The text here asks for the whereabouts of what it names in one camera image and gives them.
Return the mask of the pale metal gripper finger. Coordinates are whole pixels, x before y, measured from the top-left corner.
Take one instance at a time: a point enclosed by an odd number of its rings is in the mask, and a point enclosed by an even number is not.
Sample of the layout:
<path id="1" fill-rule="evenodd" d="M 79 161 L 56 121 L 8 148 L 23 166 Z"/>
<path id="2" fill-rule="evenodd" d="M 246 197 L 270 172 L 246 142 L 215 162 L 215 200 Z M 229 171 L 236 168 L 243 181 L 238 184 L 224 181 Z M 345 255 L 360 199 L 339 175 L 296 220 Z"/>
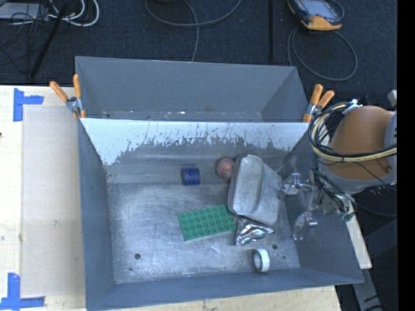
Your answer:
<path id="1" fill-rule="evenodd" d="M 307 183 L 302 183 L 300 177 L 301 174 L 295 172 L 282 181 L 281 189 L 286 196 L 297 195 L 301 190 L 312 191 L 312 186 Z"/>
<path id="2" fill-rule="evenodd" d="M 318 222 L 311 211 L 300 214 L 294 222 L 292 239 L 302 240 L 308 229 L 316 228 Z"/>

